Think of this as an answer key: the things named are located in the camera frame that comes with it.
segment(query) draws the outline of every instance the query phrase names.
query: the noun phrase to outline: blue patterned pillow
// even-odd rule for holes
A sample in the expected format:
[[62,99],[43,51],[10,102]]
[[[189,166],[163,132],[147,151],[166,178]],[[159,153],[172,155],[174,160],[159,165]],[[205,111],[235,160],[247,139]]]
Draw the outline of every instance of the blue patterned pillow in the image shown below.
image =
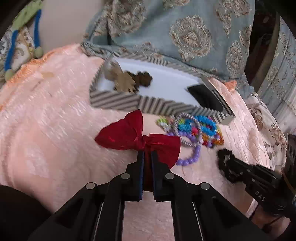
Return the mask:
[[248,58],[255,0],[109,0],[90,22],[88,55],[145,54],[238,80]]

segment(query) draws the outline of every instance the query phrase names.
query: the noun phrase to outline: red bow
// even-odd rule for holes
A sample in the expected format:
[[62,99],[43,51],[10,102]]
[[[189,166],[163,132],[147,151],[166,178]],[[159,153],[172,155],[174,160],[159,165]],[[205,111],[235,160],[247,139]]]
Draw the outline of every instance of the red bow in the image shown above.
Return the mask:
[[140,110],[135,110],[128,113],[124,119],[104,127],[96,136],[95,141],[106,148],[145,151],[145,178],[149,178],[148,175],[151,177],[149,154],[153,150],[157,151],[159,161],[166,163],[171,169],[179,157],[180,138],[161,134],[143,136],[142,131],[143,116]]

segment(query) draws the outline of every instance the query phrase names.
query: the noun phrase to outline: metal screw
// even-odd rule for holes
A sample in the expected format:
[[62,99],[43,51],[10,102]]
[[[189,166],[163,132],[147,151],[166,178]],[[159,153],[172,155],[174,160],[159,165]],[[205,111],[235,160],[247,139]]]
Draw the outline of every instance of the metal screw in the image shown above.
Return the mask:
[[165,177],[167,178],[167,179],[173,179],[174,177],[175,177],[175,175],[173,174],[173,173],[167,173],[166,175],[165,175]]
[[94,187],[95,187],[96,185],[94,184],[94,183],[88,183],[88,184],[86,184],[85,185],[85,187],[87,188],[87,189],[93,189]]
[[208,183],[201,183],[200,184],[200,187],[203,189],[203,190],[208,190],[210,188],[210,185]]
[[122,179],[129,179],[130,177],[131,177],[131,175],[129,175],[128,173],[121,174]]

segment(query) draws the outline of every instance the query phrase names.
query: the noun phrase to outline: gray patterned fabric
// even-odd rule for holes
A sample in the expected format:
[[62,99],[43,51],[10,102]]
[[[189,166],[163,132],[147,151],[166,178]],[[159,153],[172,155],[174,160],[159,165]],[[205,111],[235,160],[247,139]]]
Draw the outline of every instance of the gray patterned fabric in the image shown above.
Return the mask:
[[296,127],[296,39],[282,18],[274,59],[258,95],[284,133]]
[[281,18],[279,41],[274,59],[258,91],[262,101],[267,105],[274,116],[276,116],[282,108],[281,105],[287,105],[285,100],[289,92],[292,91],[292,87],[295,85],[295,77],[296,39],[287,24]]
[[244,97],[254,8],[255,0],[109,0],[81,45],[87,55],[136,52],[237,79]]

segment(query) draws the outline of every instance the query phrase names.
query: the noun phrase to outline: peach bedspread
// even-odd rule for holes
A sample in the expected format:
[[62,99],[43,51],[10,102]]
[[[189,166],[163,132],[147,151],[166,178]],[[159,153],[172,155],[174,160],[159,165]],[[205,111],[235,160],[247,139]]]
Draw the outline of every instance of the peach bedspread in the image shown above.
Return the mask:
[[[102,64],[87,57],[78,45],[56,49],[32,60],[0,92],[0,184],[23,191],[54,212],[88,182],[102,184],[123,173],[136,160],[134,150],[109,150],[94,137],[126,112],[92,108],[89,85]],[[269,167],[260,133],[247,106],[212,79],[236,115],[221,125],[225,145],[241,160]],[[158,118],[144,114],[143,134],[163,133]],[[252,198],[243,184],[233,185],[217,168],[217,148],[202,147],[199,161],[172,172],[187,182],[206,181],[245,213]],[[181,148],[180,157],[190,155]],[[127,203],[123,240],[174,240],[169,203],[156,203],[145,192],[139,203]]]

